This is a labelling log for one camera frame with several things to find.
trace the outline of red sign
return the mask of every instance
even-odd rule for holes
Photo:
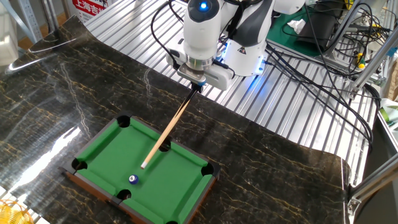
[[[105,9],[104,6],[101,6],[89,0],[72,0],[72,3],[78,10],[81,10],[92,16],[96,16],[98,13]]]

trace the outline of cue tip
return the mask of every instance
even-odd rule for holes
[[[148,163],[147,162],[143,162],[142,164],[141,164],[141,169],[145,169],[145,167],[148,165]]]

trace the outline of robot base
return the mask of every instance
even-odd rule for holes
[[[248,77],[261,75],[264,71],[266,42],[252,47],[242,47],[235,41],[229,41],[222,54],[224,63],[235,71],[236,75]]]

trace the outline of green felt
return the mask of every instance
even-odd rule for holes
[[[297,37],[293,37],[291,35],[287,35],[283,33],[282,29],[285,30],[286,33],[292,34],[292,35],[298,35],[294,32],[293,28],[291,28],[288,25],[285,25],[286,23],[290,22],[291,20],[299,21],[301,19],[304,19],[305,22],[308,21],[307,14],[305,13],[305,9],[296,12],[295,14],[292,15],[286,15],[286,14],[281,14],[280,17],[278,17],[272,28],[269,30],[267,39],[272,40],[280,45],[283,45],[285,47],[288,47],[292,50],[298,51],[302,54],[308,55],[308,56],[318,56],[319,52],[315,48],[307,47],[303,44],[298,44],[295,41],[297,40]]]
[[[206,161],[174,143],[168,152],[157,151],[142,170],[159,136],[133,119],[127,128],[115,121],[78,156],[88,164],[78,173],[114,196],[130,190],[132,197],[123,202],[154,223],[182,223],[212,176],[201,174]],[[136,185],[128,181],[133,174],[139,177]]]

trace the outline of green mat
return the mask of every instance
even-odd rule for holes
[[[307,13],[305,13],[305,9],[296,12],[295,14],[292,15],[285,15],[281,14],[280,17],[278,17],[272,28],[268,32],[267,39],[272,40],[280,45],[283,45],[287,48],[290,48],[292,50],[295,50],[297,52],[300,52],[302,54],[315,57],[319,55],[319,52],[317,49],[309,48],[306,47],[303,44],[298,44],[295,43],[298,37],[294,37],[291,35],[285,34],[282,29],[288,34],[292,35],[298,35],[294,32],[293,28],[290,26],[286,25],[286,23],[290,22],[291,20],[299,21],[301,19],[304,19],[305,22],[308,21]]]

